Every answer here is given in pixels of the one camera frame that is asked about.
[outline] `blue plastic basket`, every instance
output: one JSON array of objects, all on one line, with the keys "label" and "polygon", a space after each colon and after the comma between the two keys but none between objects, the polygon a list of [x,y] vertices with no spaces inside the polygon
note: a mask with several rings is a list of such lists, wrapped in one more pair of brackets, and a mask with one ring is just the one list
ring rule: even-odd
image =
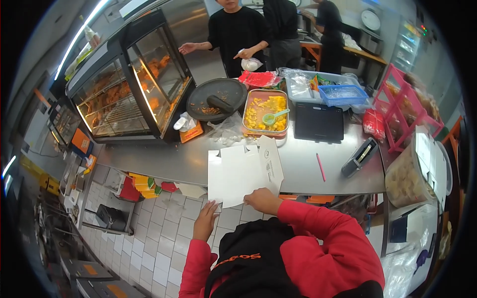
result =
[{"label": "blue plastic basket", "polygon": [[368,95],[363,89],[356,85],[329,85],[318,86],[320,96],[327,106],[337,106],[346,104],[363,104]]}]

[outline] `person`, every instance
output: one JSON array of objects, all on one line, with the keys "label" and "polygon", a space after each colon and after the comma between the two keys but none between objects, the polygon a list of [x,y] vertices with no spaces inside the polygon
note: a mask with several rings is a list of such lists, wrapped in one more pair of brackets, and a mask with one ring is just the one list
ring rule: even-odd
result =
[{"label": "person", "polygon": [[207,202],[194,223],[179,298],[383,297],[380,259],[356,219],[267,188],[244,204],[278,218],[238,225],[222,237],[218,258],[207,244],[217,204]]},{"label": "person", "polygon": [[[300,12],[309,18],[321,37],[321,72],[341,74],[344,56],[344,40],[341,34],[342,20],[336,5],[328,0],[313,0],[315,3],[300,8]],[[316,18],[305,8],[317,8]]]},{"label": "person", "polygon": [[273,34],[270,45],[271,70],[279,67],[299,68],[301,46],[295,4],[289,0],[264,0],[263,16]]},{"label": "person", "polygon": [[271,30],[265,18],[258,11],[239,6],[238,0],[216,1],[224,9],[210,16],[207,41],[186,42],[179,52],[185,55],[195,50],[219,48],[229,78],[242,74],[241,59],[256,58],[263,63],[256,72],[266,71],[263,49],[270,43]]}]

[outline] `person in red shirt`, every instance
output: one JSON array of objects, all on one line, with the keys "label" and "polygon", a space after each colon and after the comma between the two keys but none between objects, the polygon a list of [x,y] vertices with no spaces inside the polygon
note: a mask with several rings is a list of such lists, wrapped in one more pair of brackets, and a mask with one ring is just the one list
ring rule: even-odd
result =
[{"label": "person in red shirt", "polygon": [[381,262],[354,218],[282,200],[266,188],[244,203],[278,218],[225,234],[217,260],[207,244],[217,204],[208,202],[194,224],[179,298],[383,296]]}]

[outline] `yellow scrambled egg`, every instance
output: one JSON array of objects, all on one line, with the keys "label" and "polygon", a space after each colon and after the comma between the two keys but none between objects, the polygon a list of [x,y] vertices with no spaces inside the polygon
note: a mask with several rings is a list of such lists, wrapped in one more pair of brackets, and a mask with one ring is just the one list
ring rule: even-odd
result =
[{"label": "yellow scrambled egg", "polygon": [[245,120],[247,121],[247,127],[251,129],[260,129],[268,131],[282,131],[285,130],[287,125],[287,115],[278,116],[273,125],[265,125],[260,118],[257,121],[257,109],[261,108],[263,111],[265,108],[270,110],[270,113],[278,113],[287,108],[287,100],[283,96],[269,96],[266,102],[261,103],[261,98],[254,98],[249,107],[245,111]]}]

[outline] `red long-sleeve shirt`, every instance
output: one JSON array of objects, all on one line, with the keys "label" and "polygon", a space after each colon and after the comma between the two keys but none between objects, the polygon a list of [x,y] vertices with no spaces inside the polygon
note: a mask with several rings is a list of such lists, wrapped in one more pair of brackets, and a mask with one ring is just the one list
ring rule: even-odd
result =
[{"label": "red long-sleeve shirt", "polygon": [[[375,280],[384,288],[378,255],[356,219],[338,211],[285,200],[278,219],[293,226],[295,237],[283,242],[280,253],[291,281],[303,296],[333,297]],[[320,246],[316,240],[322,239]],[[202,240],[190,242],[179,298],[203,298],[210,266],[217,254]],[[215,281],[212,292],[228,276]]]}]

